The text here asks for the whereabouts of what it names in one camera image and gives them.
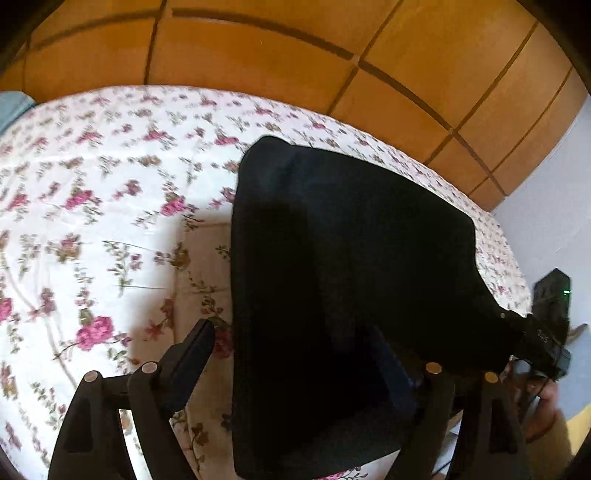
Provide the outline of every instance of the floral bedspread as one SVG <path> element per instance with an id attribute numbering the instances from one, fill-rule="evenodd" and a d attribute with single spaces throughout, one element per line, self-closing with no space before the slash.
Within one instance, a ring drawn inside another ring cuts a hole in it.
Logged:
<path id="1" fill-rule="evenodd" d="M 200 317 L 215 321 L 215 351 L 171 423 L 199 478 L 236 478 L 229 222 L 242 154 L 269 134 L 379 164 L 466 212 L 486 285 L 500 305 L 528 310 L 530 293 L 494 218 L 349 125 L 193 87 L 54 100 L 0 138 L 0 444 L 27 479 L 47 477 L 85 372 L 107 377 L 159 359 Z M 122 411 L 121 421 L 138 479 L 149 479 L 133 418 Z M 391 462 L 329 478 L 383 478 Z"/>

